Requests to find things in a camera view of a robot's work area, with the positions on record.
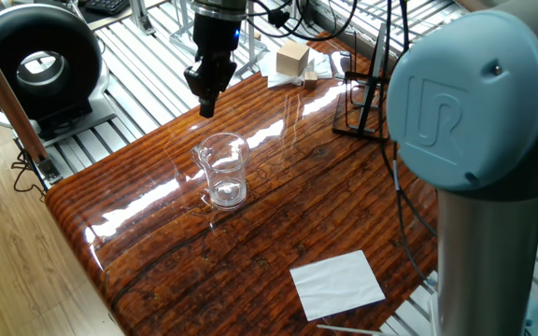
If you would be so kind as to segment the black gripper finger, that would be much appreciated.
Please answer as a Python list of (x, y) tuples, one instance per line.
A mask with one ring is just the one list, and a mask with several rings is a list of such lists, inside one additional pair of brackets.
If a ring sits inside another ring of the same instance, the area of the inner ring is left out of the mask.
[(236, 63), (232, 61), (217, 61), (214, 65), (213, 90), (219, 94), (226, 90), (236, 70)]
[(204, 118), (212, 118), (215, 112), (215, 104), (219, 91), (216, 88), (217, 75), (211, 63), (196, 62), (186, 68), (184, 77), (200, 103), (200, 115)]

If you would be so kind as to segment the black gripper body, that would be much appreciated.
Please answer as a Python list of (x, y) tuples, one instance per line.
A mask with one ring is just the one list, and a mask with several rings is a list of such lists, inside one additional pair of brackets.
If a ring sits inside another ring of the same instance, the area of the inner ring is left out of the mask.
[(240, 30), (240, 21), (226, 21), (196, 15), (192, 35), (198, 48), (195, 61), (197, 63), (234, 63), (232, 55), (238, 46)]

